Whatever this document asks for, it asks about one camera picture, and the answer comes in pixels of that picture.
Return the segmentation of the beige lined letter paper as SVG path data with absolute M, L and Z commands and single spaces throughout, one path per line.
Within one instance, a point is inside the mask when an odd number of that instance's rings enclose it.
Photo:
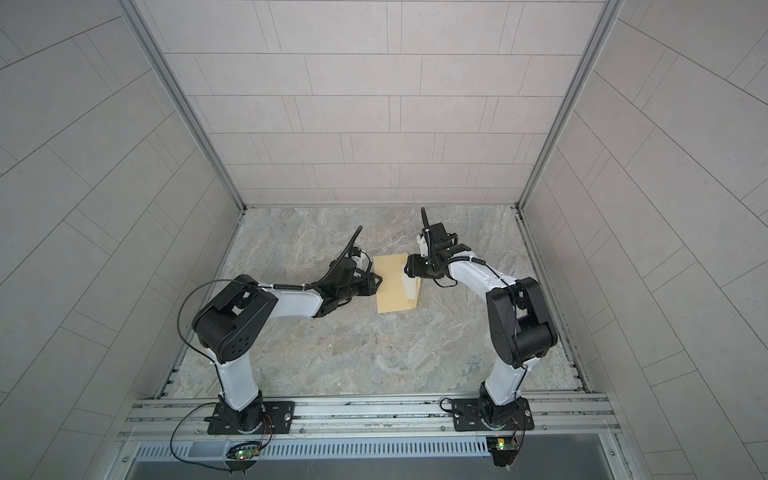
M 421 279 L 419 277 L 410 277 L 403 273 L 402 282 L 406 300 L 410 304 L 416 304 L 420 292 Z

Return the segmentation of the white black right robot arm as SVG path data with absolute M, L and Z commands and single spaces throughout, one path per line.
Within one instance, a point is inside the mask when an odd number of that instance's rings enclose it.
M 447 278 L 486 303 L 496 360 L 469 416 L 480 419 L 487 429 L 531 430 L 533 421 L 526 414 L 529 407 L 521 387 L 531 369 L 558 343 L 540 284 L 531 277 L 498 272 L 443 224 L 430 222 L 425 209 L 420 214 L 420 252 L 408 256 L 405 275 L 434 282 Z

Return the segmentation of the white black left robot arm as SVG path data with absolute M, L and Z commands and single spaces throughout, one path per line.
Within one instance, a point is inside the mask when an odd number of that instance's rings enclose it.
M 209 434 L 262 433 L 268 411 L 254 380 L 250 354 L 271 319 L 321 318 L 355 297 L 376 294 L 382 277 L 355 242 L 358 227 L 341 254 L 319 280 L 300 285 L 259 283 L 247 274 L 225 279 L 224 288 L 194 317 L 193 331 L 202 355 L 216 368 L 221 386 L 213 414 L 205 419 Z

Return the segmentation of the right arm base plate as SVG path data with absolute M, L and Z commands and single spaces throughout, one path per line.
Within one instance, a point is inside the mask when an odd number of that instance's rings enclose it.
M 449 399 L 444 407 L 457 432 L 530 431 L 535 428 L 527 399 L 520 397 L 507 405 L 495 405 L 490 398 Z

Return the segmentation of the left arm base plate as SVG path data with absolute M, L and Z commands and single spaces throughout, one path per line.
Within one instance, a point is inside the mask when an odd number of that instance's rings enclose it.
M 204 418 L 209 435 L 287 434 L 293 421 L 295 403 L 257 400 L 243 411 L 219 402 Z

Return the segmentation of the tan kraft envelope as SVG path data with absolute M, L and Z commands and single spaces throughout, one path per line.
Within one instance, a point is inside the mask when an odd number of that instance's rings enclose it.
M 409 311 L 417 307 L 418 301 L 410 304 L 405 298 L 402 274 L 405 273 L 407 260 L 406 253 L 373 258 L 374 272 L 383 280 L 375 295 L 379 314 Z

